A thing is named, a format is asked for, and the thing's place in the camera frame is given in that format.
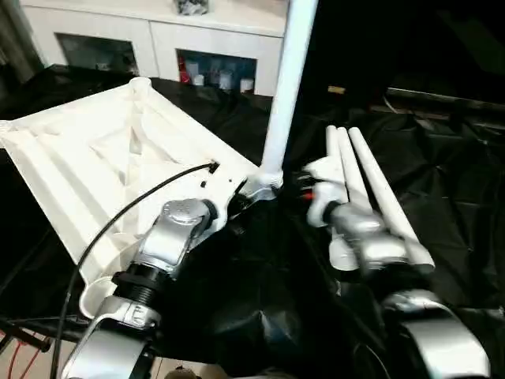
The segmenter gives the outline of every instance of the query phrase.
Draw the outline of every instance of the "wire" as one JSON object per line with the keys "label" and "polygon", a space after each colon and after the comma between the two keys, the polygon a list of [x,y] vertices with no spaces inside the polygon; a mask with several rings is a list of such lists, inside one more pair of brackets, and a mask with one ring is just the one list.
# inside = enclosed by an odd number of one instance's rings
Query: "wire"
{"label": "wire", "polygon": [[391,112],[398,114],[398,111],[391,105],[391,103],[386,98],[386,96],[382,96],[382,99],[384,100],[384,103],[386,104],[386,107],[388,107],[391,110]]}
{"label": "wire", "polygon": [[10,357],[10,364],[9,364],[9,373],[7,374],[7,379],[12,379],[13,378],[13,367],[14,363],[16,361],[17,353],[19,353],[19,350],[21,349],[22,343],[18,342],[16,346],[16,350],[14,350],[13,356]]}
{"label": "wire", "polygon": [[24,369],[23,373],[21,374],[21,376],[19,377],[19,379],[24,379],[24,377],[26,376],[26,374],[28,373],[28,371],[32,368],[32,365],[33,363],[35,362],[35,360],[37,359],[37,356],[39,355],[40,353],[40,349],[37,349],[37,351],[35,352],[35,354],[32,356],[32,359],[30,359],[30,362],[28,363],[28,365],[26,366],[26,368]]}
{"label": "wire", "polygon": [[65,319],[66,319],[66,314],[69,308],[69,302],[70,302],[70,297],[72,296],[72,289],[73,286],[75,285],[77,281],[77,277],[79,276],[80,268],[86,261],[86,258],[92,251],[93,247],[96,245],[96,243],[103,237],[103,235],[112,227],[116,221],[118,221],[125,213],[127,213],[131,208],[133,208],[135,205],[140,203],[143,199],[146,197],[152,195],[154,192],[160,190],[167,184],[172,183],[174,180],[177,180],[187,174],[191,174],[194,171],[202,170],[204,168],[211,168],[215,169],[218,166],[217,163],[206,163],[206,164],[201,164],[200,166],[192,167],[189,168],[188,170],[184,170],[183,172],[180,172],[179,174],[176,174],[172,176],[171,178],[168,178],[167,180],[159,183],[156,187],[151,188],[148,192],[140,195],[137,199],[126,205],[121,211],[118,212],[116,216],[114,216],[110,221],[98,232],[98,234],[93,238],[91,243],[88,245],[88,247],[84,250],[82,255],[80,256],[79,262],[77,262],[77,265],[75,269],[72,272],[72,276],[70,277],[69,281],[69,286],[66,290],[65,294],[65,301],[63,302],[62,306],[62,311],[60,313],[60,318],[58,322],[58,329],[56,332],[56,340],[54,342],[54,351],[53,351],[53,358],[51,362],[51,367],[50,367],[50,379],[57,379],[57,374],[58,374],[58,360],[59,360],[59,355],[60,355],[60,350],[62,347],[62,335],[63,335],[63,328],[65,326]]}

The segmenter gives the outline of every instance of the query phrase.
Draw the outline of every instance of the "bottle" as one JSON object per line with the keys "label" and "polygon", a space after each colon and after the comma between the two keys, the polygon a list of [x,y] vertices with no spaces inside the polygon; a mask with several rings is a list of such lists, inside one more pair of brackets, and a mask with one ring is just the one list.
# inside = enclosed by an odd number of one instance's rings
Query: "bottle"
{"label": "bottle", "polygon": [[219,88],[223,91],[231,91],[232,73],[224,69],[219,76]]}
{"label": "bottle", "polygon": [[203,75],[196,75],[193,79],[193,84],[197,87],[203,87],[205,84],[205,77]]}
{"label": "bottle", "polygon": [[241,93],[253,93],[254,80],[245,77],[240,80],[240,92]]}

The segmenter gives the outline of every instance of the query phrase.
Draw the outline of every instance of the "white shelf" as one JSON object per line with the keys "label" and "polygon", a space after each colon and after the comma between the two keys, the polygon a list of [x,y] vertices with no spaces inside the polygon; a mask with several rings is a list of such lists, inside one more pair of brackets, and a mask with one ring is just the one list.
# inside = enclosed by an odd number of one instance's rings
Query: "white shelf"
{"label": "white shelf", "polygon": [[21,0],[22,6],[139,18],[260,36],[283,37],[287,0],[209,0],[210,12],[180,16],[172,0]]}

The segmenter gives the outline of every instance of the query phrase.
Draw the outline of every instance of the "glass cabinet door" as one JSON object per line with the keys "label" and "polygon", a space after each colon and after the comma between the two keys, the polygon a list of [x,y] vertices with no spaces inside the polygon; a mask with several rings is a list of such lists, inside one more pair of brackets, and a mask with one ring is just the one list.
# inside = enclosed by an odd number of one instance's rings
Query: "glass cabinet door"
{"label": "glass cabinet door", "polygon": [[55,35],[70,66],[139,75],[129,41],[65,33]]}

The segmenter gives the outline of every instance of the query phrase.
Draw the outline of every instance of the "black cable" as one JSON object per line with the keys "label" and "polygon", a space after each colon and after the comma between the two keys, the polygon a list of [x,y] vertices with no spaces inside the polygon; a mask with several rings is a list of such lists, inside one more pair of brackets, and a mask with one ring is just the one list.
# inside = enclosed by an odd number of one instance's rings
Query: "black cable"
{"label": "black cable", "polygon": [[88,257],[88,255],[90,254],[90,252],[92,251],[92,249],[96,245],[96,243],[103,237],[103,235],[110,229],[110,227],[112,227],[116,223],[116,221],[118,221],[125,213],[127,213],[131,208],[133,208],[135,205],[140,203],[146,197],[152,195],[157,190],[160,190],[161,188],[163,188],[167,184],[170,184],[174,180],[177,180],[187,174],[191,174],[194,171],[202,170],[204,168],[211,168],[211,171],[213,171],[214,169],[217,168],[217,166],[218,166],[217,163],[202,164],[200,166],[189,168],[188,170],[185,170],[179,174],[176,174],[176,175],[172,176],[171,178],[168,178],[167,180],[159,183],[156,187],[151,188],[148,192],[140,195],[137,199],[135,199],[134,201],[132,201],[131,203],[126,205],[93,238],[91,243],[88,245],[88,247],[84,250],[84,252],[80,256],[79,262],[77,263],[75,269],[73,270],[72,276],[70,277],[69,286],[66,290],[65,301],[63,302],[62,311],[60,313],[60,318],[59,318],[59,322],[58,322],[58,329],[56,332],[56,339],[54,341],[53,358],[52,358],[52,363],[51,363],[51,367],[50,367],[50,379],[57,379],[57,375],[58,375],[58,360],[59,360],[60,350],[62,347],[63,328],[65,326],[65,319],[66,319],[66,314],[67,314],[67,311],[69,308],[70,297],[72,296],[73,286],[75,285],[77,277],[79,276],[80,268],[82,267],[82,265],[86,261],[86,258]]}

